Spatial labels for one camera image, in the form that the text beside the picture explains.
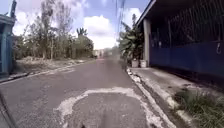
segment palm tree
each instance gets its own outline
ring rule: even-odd
[[[79,29],[76,29],[76,32],[78,36],[87,36],[87,29],[79,28]]]

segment blue sky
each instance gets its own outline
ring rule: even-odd
[[[22,34],[27,24],[32,24],[36,15],[40,13],[41,1],[43,0],[17,0],[17,22],[13,30],[14,34]],[[88,31],[88,37],[93,40],[95,49],[114,46],[118,28],[115,0],[61,1],[71,7],[74,21],[72,34],[76,35],[76,28],[84,27]],[[12,0],[1,2],[1,14],[9,10],[11,2]],[[131,25],[132,14],[140,17],[148,3],[149,0],[126,0],[123,21]]]

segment building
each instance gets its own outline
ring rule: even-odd
[[[12,70],[12,28],[15,24],[16,2],[13,1],[8,16],[0,14],[0,73],[9,74]]]
[[[150,66],[224,78],[223,0],[151,0],[137,25]]]

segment grass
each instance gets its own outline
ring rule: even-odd
[[[224,128],[224,97],[183,90],[175,94],[178,109],[187,111],[199,128]]]

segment concrete sidewalk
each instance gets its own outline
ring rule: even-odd
[[[183,89],[198,92],[209,92],[215,95],[221,95],[217,91],[182,79],[165,71],[154,68],[128,68],[127,73],[139,86],[144,83],[144,86],[139,87],[145,94],[153,92],[157,94],[171,110],[176,110],[179,104],[173,99],[173,96]],[[184,111],[176,111],[176,114],[190,127],[195,127],[192,118]]]

